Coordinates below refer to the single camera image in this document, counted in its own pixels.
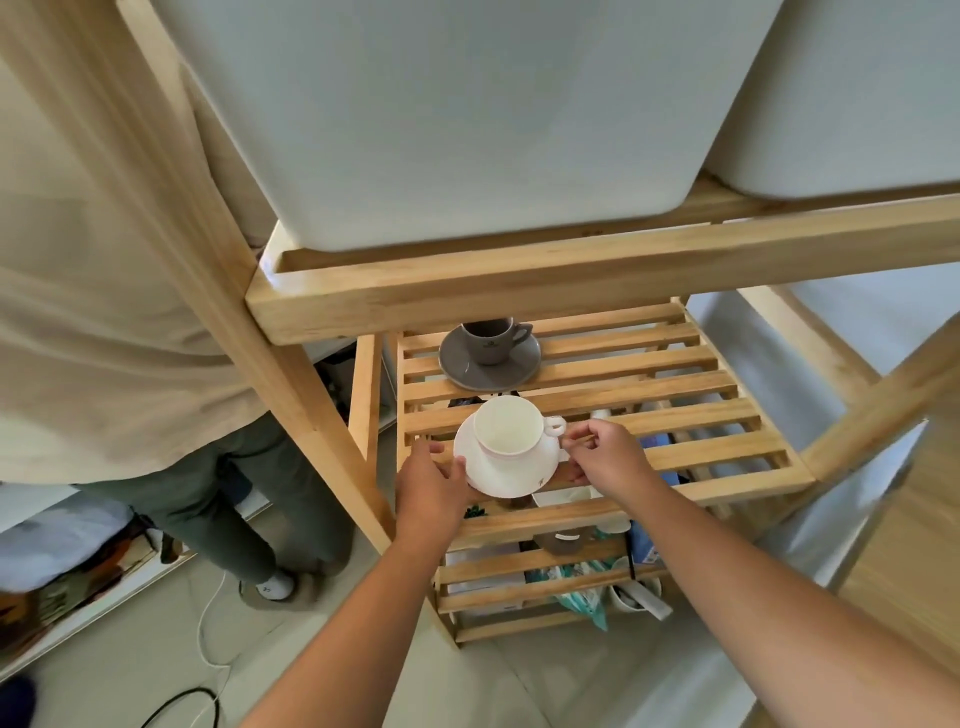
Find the forearm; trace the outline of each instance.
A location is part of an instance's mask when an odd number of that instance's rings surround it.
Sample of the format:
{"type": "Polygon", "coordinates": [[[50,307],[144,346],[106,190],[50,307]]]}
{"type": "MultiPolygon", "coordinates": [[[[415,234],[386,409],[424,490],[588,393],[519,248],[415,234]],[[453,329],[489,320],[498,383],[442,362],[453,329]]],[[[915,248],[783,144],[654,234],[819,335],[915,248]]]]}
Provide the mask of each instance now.
{"type": "Polygon", "coordinates": [[[781,725],[960,725],[952,678],[658,478],[626,505],[781,725]]]}
{"type": "Polygon", "coordinates": [[[242,728],[379,726],[442,556],[394,542],[242,728]]]}

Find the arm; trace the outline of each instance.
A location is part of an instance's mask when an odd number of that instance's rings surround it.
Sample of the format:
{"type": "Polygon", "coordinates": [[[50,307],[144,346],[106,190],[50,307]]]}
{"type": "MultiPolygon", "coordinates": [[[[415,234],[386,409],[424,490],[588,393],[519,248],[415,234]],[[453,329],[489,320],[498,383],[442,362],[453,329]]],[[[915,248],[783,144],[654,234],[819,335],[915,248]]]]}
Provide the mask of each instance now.
{"type": "Polygon", "coordinates": [[[584,477],[650,534],[780,725],[960,725],[960,683],[672,490],[622,426],[578,423],[564,446],[584,477]],[[592,442],[575,442],[591,433],[592,442]]]}
{"type": "Polygon", "coordinates": [[[475,496],[462,458],[447,478],[418,440],[396,477],[396,539],[241,728],[381,725],[430,580],[475,496]]]}

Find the coffee cup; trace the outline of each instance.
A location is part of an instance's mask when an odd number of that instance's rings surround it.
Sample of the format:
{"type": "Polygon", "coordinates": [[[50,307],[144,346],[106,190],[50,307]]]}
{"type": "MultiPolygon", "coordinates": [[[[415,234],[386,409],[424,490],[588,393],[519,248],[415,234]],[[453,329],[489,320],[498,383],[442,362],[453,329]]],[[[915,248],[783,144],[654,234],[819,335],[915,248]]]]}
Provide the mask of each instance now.
{"type": "Polygon", "coordinates": [[[480,448],[498,459],[535,457],[540,438],[559,438],[566,431],[563,417],[543,417],[535,404],[516,395],[485,401],[472,419],[480,448]]]}
{"type": "MultiPolygon", "coordinates": [[[[627,557],[621,556],[613,563],[612,569],[626,569],[629,565],[627,557]]],[[[660,621],[673,614],[673,607],[661,598],[663,585],[656,577],[644,580],[641,576],[637,581],[613,584],[610,596],[614,608],[621,612],[649,612],[660,621]]]]}
{"type": "Polygon", "coordinates": [[[515,324],[509,319],[488,319],[460,324],[467,353],[477,364],[502,364],[517,344],[530,338],[533,324],[515,324]]]}

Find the blue package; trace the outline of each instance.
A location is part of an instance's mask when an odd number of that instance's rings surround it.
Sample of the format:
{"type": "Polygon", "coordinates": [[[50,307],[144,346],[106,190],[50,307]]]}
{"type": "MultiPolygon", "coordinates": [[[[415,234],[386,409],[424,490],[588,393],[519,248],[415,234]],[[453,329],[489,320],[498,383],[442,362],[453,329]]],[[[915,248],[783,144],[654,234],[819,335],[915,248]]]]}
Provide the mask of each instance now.
{"type": "MultiPolygon", "coordinates": [[[[644,449],[656,448],[660,445],[669,445],[670,438],[666,434],[650,435],[649,437],[641,437],[640,444],[643,445],[644,449]]],[[[672,471],[661,473],[660,477],[671,488],[680,484],[680,477],[672,471]]],[[[635,564],[656,564],[660,560],[660,555],[654,548],[654,542],[636,521],[630,521],[630,545],[635,564]]]]}

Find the white cable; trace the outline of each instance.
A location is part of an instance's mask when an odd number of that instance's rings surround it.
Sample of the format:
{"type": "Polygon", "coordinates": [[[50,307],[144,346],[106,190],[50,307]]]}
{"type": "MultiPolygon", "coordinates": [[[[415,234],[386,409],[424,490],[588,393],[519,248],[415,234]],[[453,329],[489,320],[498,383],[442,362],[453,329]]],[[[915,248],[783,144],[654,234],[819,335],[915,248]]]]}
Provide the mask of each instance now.
{"type": "MultiPolygon", "coordinates": [[[[219,596],[220,592],[224,589],[225,584],[227,584],[226,570],[224,570],[224,575],[220,579],[220,586],[217,587],[217,591],[213,593],[213,596],[206,603],[204,610],[200,612],[200,621],[197,622],[197,653],[200,655],[200,659],[204,661],[204,665],[206,665],[207,667],[212,667],[214,669],[225,669],[227,671],[227,678],[224,680],[224,684],[217,691],[217,697],[216,697],[217,701],[220,700],[220,696],[223,694],[224,690],[227,687],[227,683],[230,680],[230,672],[233,665],[231,663],[226,663],[226,664],[215,663],[206,657],[206,650],[204,650],[204,618],[206,617],[206,613],[210,610],[210,607],[213,606],[213,602],[216,600],[217,596],[219,596]]],[[[197,724],[197,721],[200,720],[200,718],[203,717],[208,710],[210,710],[210,707],[212,705],[213,703],[207,703],[204,709],[201,710],[199,713],[197,713],[197,717],[195,717],[193,719],[193,722],[190,723],[189,728],[193,728],[197,724]]]]}
{"type": "Polygon", "coordinates": [[[224,589],[225,584],[227,584],[227,572],[224,570],[224,576],[220,579],[220,586],[217,587],[217,591],[213,593],[213,596],[206,603],[204,610],[200,612],[200,621],[197,622],[197,652],[200,653],[200,659],[204,661],[204,665],[207,667],[218,667],[220,669],[230,667],[230,664],[221,665],[220,663],[215,663],[207,659],[206,650],[204,650],[204,619],[206,619],[206,613],[210,611],[210,607],[213,606],[213,602],[216,601],[216,598],[224,589]]]}

